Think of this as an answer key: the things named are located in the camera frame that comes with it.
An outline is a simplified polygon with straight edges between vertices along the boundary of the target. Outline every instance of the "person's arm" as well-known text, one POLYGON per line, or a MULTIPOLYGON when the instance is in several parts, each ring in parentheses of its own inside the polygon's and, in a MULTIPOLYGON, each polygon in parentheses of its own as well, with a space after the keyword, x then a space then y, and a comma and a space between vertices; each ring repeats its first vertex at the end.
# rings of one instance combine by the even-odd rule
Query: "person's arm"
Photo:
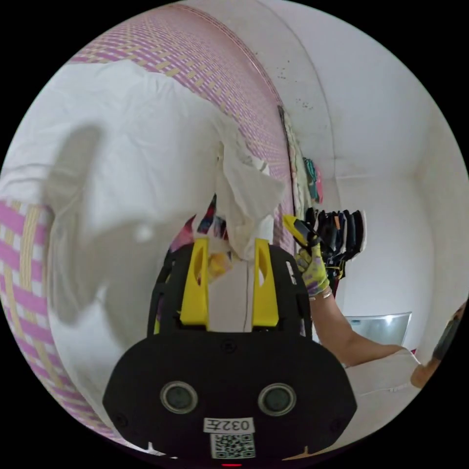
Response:
POLYGON ((373 342, 353 331, 330 287, 310 298, 310 312, 321 344, 346 366, 378 360, 404 349, 400 345, 373 342))

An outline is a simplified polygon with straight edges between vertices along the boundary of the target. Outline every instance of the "qr code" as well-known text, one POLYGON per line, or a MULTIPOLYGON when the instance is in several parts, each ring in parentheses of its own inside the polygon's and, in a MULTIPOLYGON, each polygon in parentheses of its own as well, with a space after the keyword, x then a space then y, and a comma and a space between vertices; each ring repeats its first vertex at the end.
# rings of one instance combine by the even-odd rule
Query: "qr code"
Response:
POLYGON ((212 458, 214 459, 245 459, 255 458, 254 435, 210 435, 212 458))

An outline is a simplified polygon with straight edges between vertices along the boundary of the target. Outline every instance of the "gloved hand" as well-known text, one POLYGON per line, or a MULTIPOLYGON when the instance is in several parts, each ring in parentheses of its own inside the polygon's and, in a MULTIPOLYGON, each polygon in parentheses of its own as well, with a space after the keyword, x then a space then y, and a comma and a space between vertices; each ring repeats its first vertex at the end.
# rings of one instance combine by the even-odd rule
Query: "gloved hand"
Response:
POLYGON ((329 286, 326 267, 322 261, 320 243, 313 246, 311 255, 306 249, 300 249, 295 260, 310 297, 322 293, 329 286))

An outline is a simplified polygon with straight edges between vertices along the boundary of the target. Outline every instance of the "white sheet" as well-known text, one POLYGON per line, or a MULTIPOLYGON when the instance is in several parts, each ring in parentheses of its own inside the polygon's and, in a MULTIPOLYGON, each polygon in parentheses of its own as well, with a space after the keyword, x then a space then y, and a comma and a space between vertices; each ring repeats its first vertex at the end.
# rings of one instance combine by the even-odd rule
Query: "white sheet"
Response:
MULTIPOLYGON (((213 194, 230 243, 252 259, 272 237, 283 184, 262 174, 234 120, 162 74, 132 62, 64 66, 33 103, 8 151, 0 197, 55 213, 48 260, 49 320, 71 380, 110 427, 110 374, 146 335, 167 249, 213 194)), ((245 322, 248 265, 219 289, 245 322)), ((216 299, 211 300, 216 314, 216 299)), ((227 329, 221 318, 216 329, 227 329)))

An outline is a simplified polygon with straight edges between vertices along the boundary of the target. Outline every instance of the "white shirt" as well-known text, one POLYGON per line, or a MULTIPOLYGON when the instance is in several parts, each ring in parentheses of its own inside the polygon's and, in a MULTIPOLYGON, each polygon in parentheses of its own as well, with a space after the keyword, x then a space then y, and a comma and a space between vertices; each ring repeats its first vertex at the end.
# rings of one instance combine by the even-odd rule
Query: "white shirt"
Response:
POLYGON ((410 383, 419 362, 408 350, 351 366, 349 378, 357 411, 340 438, 327 451, 349 445, 383 428, 400 414, 420 389, 410 383))

